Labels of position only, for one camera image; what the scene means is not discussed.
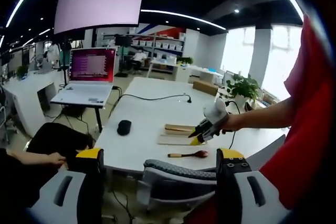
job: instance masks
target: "white laptop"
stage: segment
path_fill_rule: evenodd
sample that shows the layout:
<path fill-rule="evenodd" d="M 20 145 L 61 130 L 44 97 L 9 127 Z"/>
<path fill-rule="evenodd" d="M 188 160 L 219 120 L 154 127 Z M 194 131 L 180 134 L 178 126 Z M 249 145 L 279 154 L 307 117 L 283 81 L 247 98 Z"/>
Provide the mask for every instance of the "white laptop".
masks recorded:
<path fill-rule="evenodd" d="M 105 106 L 112 91 L 115 48 L 73 49 L 69 83 L 52 103 Z"/>

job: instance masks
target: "wooden block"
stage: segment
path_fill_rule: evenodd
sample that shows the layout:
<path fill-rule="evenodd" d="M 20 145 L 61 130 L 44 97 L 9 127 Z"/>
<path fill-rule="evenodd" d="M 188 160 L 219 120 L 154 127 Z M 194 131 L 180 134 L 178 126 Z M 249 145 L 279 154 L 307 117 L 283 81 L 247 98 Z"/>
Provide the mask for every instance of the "wooden block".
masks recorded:
<path fill-rule="evenodd" d="M 202 91 L 204 93 L 216 96 L 218 92 L 218 86 L 213 85 L 206 81 L 194 81 L 193 89 L 198 91 Z"/>
<path fill-rule="evenodd" d="M 189 136 L 193 132 L 195 127 L 186 125 L 166 124 L 164 126 L 164 129 L 167 135 Z"/>

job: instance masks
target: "laptop screen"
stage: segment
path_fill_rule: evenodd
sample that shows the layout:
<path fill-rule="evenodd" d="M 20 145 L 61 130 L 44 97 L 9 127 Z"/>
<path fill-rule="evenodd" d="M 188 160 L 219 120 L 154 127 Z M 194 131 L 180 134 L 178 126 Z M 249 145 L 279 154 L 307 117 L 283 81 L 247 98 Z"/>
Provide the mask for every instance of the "laptop screen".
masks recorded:
<path fill-rule="evenodd" d="M 114 48 L 89 48 L 71 51 L 70 81 L 113 81 Z"/>

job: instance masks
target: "black mouse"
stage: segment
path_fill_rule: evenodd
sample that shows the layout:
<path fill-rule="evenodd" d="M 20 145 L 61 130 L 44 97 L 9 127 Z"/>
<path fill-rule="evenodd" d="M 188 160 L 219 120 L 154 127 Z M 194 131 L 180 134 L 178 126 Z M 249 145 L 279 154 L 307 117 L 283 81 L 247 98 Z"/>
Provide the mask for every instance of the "black mouse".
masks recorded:
<path fill-rule="evenodd" d="M 121 136 L 126 136 L 128 133 L 130 133 L 131 130 L 131 121 L 128 120 L 122 120 L 120 121 L 117 129 L 117 133 Z"/>

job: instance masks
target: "robotic hand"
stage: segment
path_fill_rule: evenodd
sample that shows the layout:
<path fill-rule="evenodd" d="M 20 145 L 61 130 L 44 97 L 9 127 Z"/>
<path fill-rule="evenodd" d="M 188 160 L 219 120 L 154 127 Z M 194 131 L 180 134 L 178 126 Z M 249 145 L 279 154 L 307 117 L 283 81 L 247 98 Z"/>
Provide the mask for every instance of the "robotic hand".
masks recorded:
<path fill-rule="evenodd" d="M 211 140 L 214 135 L 219 135 L 222 125 L 228 120 L 229 114 L 226 111 L 230 101 L 224 101 L 222 97 L 218 97 L 215 103 L 211 103 L 203 108 L 205 119 L 196 126 L 195 130 L 189 135 L 197 136 L 190 145 L 200 145 Z"/>

